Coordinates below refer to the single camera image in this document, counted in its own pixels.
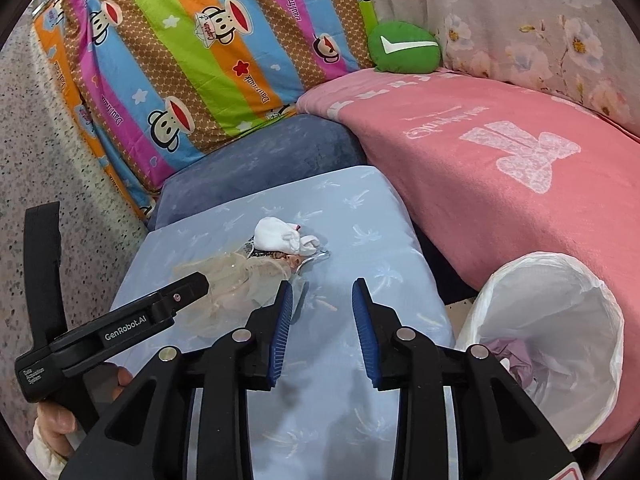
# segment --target star print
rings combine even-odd
[[[249,64],[247,62],[244,62],[242,60],[238,60],[238,63],[236,63],[236,66],[234,67],[234,72],[236,73],[236,75],[238,77],[240,77],[241,75],[244,74],[248,74],[249,73]]]
[[[251,128],[253,125],[249,122],[249,121],[242,121],[240,124],[238,124],[238,126],[236,126],[238,128],[239,131],[241,132],[245,132],[247,131],[249,128]]]
[[[164,23],[164,28],[175,28],[178,26],[179,21],[180,18],[176,18],[174,15],[169,16],[166,20],[162,20],[162,22]]]
[[[138,91],[131,96],[131,98],[136,102],[137,105],[140,103],[146,102],[146,95],[148,94],[147,90],[143,90],[142,88],[138,88]]]

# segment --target white plastic bag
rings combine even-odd
[[[616,404],[623,327],[613,294],[584,264],[565,254],[531,253],[489,278],[456,348],[524,340],[534,375],[527,393],[574,450]]]

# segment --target pink blanket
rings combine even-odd
[[[583,108],[453,73],[361,70],[325,83],[298,111],[348,126],[412,218],[480,289],[533,251],[570,254],[625,315],[615,410],[593,435],[613,442],[640,418],[640,145]]]

